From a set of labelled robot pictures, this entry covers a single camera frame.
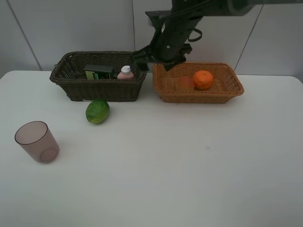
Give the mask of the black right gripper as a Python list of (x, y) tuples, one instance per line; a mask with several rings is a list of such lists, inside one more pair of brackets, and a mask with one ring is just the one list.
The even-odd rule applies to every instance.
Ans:
[(136, 72), (149, 72), (148, 63), (161, 63), (166, 71), (186, 60), (191, 52), (186, 44), (192, 33), (187, 21), (166, 20), (156, 28), (150, 44), (132, 54)]

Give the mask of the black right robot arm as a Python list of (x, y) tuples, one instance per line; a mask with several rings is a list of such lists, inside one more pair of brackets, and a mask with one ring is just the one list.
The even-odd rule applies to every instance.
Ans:
[(202, 38), (197, 24), (203, 17), (244, 16), (256, 5), (297, 4), (296, 0), (174, 0), (171, 10), (147, 11), (155, 33), (149, 45), (132, 53), (132, 63), (147, 72), (148, 64), (169, 71), (186, 61), (191, 43)]

